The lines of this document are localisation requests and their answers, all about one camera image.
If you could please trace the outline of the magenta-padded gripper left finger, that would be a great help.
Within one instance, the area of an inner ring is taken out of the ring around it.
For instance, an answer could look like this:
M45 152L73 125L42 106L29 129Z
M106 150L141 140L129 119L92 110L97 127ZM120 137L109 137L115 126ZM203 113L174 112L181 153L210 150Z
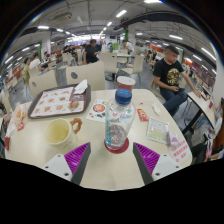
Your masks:
M56 154L43 166L43 170L79 185L90 153L91 145L85 143L65 155Z

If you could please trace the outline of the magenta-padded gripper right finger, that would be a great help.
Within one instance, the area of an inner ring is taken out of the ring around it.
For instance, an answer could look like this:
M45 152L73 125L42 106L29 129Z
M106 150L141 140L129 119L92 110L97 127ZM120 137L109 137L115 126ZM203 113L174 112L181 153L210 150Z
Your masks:
M158 154L136 142L133 143L133 154L145 185L182 169L168 154Z

